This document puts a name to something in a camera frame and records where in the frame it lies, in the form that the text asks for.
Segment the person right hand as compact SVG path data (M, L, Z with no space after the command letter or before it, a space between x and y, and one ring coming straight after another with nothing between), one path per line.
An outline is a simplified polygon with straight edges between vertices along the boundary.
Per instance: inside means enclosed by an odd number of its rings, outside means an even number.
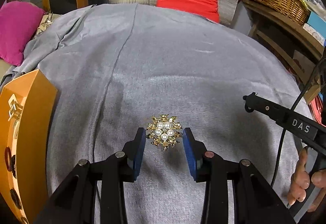
M310 177L306 172L307 160L307 147L305 147L300 151L295 172L291 176L291 185L287 194L287 201L290 206L292 206L296 201L303 202L306 198L306 189L312 181L316 187L320 188L318 196L308 209L308 212L314 212L325 197L326 172L325 169L323 169L315 172L312 177Z

